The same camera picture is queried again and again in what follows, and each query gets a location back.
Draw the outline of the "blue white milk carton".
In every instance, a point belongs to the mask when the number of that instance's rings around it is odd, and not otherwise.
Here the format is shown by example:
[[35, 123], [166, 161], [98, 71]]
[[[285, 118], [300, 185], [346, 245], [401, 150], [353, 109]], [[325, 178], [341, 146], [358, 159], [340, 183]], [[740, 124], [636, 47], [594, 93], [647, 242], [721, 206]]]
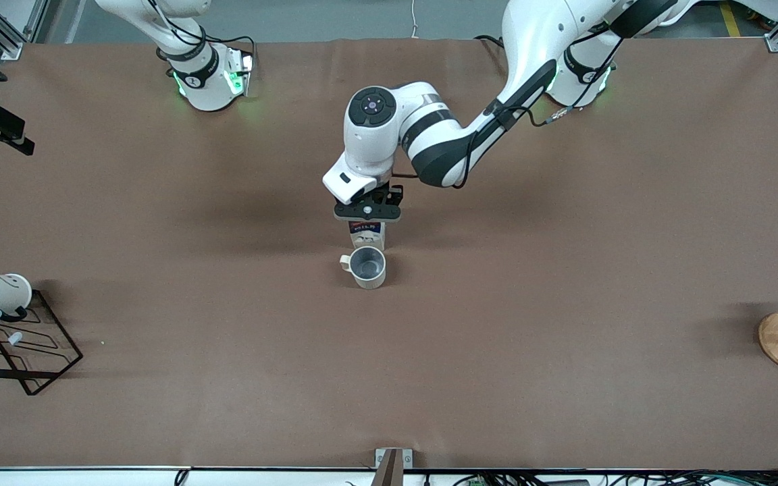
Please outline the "blue white milk carton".
[[386, 223], [382, 221], [349, 221], [348, 230], [354, 249], [373, 247], [386, 249]]

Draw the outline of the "grey beige cup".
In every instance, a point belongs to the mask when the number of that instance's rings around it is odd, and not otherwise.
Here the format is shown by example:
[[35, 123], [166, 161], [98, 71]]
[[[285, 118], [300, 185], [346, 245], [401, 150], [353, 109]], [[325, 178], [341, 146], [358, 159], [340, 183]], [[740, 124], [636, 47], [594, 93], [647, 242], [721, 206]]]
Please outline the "grey beige cup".
[[358, 247], [350, 254], [340, 255], [339, 263], [362, 289], [374, 290], [385, 282], [386, 256], [377, 247]]

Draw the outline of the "brown table mat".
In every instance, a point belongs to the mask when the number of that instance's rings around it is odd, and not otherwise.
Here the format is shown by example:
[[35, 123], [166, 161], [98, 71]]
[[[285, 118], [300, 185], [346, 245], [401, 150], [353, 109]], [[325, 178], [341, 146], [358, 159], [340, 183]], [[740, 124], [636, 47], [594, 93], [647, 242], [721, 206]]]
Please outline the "brown table mat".
[[778, 53], [624, 43], [595, 104], [516, 124], [462, 190], [405, 181], [387, 280], [357, 287], [324, 173], [368, 85], [458, 119], [479, 41], [259, 47], [256, 99], [189, 107], [148, 45], [32, 45], [0, 104], [0, 273], [83, 359], [0, 379], [0, 466], [778, 468]]

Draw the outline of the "white wheeled base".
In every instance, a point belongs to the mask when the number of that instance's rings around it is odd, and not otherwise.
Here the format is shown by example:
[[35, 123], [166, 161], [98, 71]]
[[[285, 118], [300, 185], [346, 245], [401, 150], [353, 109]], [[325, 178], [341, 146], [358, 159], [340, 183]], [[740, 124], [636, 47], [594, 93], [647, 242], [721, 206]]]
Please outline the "white wheeled base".
[[[722, 0], [678, 0], [672, 9], [668, 10], [658, 27], [676, 24], [692, 6], [703, 2], [720, 2]], [[778, 22], [778, 0], [730, 0], [742, 4], [751, 12], [760, 14], [763, 18]]]

